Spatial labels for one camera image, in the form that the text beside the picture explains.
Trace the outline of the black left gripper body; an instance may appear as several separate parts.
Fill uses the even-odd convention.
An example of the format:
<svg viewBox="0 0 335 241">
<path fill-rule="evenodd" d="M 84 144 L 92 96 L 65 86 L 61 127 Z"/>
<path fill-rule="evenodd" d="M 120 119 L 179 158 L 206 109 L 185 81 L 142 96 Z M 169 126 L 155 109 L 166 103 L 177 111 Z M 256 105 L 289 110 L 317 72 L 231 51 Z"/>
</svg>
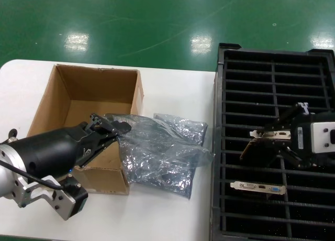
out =
<svg viewBox="0 0 335 241">
<path fill-rule="evenodd" d="M 83 122 L 19 139 L 12 142 L 12 148 L 21 157 L 27 173 L 37 178 L 59 178 L 84 164 L 92 154 L 94 131 L 86 126 Z"/>
</svg>

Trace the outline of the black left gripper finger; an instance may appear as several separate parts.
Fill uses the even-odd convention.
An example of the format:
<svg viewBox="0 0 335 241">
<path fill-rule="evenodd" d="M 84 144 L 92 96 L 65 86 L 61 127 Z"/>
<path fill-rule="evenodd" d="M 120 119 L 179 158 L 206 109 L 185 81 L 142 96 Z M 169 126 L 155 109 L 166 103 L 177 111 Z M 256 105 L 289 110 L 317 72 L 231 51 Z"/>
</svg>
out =
<svg viewBox="0 0 335 241">
<path fill-rule="evenodd" d="M 83 137 L 79 144 L 79 151 L 77 156 L 77 165 L 80 168 L 87 166 L 98 155 L 106 150 L 112 143 L 117 141 L 120 134 L 103 134 L 92 133 Z"/>
<path fill-rule="evenodd" d="M 90 115 L 90 121 L 84 127 L 85 140 L 114 139 L 117 136 L 131 131 L 131 126 L 127 122 L 118 120 L 109 121 L 95 113 Z"/>
</svg>

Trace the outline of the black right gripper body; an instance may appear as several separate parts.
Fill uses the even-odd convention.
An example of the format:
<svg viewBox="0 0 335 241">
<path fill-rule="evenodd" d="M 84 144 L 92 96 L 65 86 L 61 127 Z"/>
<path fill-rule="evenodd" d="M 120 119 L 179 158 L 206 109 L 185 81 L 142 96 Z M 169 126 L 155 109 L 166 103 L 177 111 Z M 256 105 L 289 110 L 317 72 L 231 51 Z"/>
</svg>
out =
<svg viewBox="0 0 335 241">
<path fill-rule="evenodd" d="M 334 166 L 334 112 L 300 115 L 291 123 L 291 144 L 313 153 L 312 167 Z"/>
</svg>

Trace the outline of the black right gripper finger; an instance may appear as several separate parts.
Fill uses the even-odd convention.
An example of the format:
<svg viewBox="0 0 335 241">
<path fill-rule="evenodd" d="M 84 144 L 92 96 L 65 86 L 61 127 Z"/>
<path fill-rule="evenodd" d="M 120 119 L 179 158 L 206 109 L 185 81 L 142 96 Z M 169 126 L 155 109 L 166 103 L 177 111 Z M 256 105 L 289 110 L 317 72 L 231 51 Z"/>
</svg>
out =
<svg viewBox="0 0 335 241">
<path fill-rule="evenodd" d="M 300 115 L 309 115 L 309 104 L 307 102 L 297 102 L 285 110 L 275 121 L 264 126 L 265 132 L 290 129 L 293 119 Z"/>
<path fill-rule="evenodd" d="M 298 169 L 311 168 L 313 153 L 309 147 L 300 149 L 293 144 L 277 144 L 277 153 Z"/>
</svg>

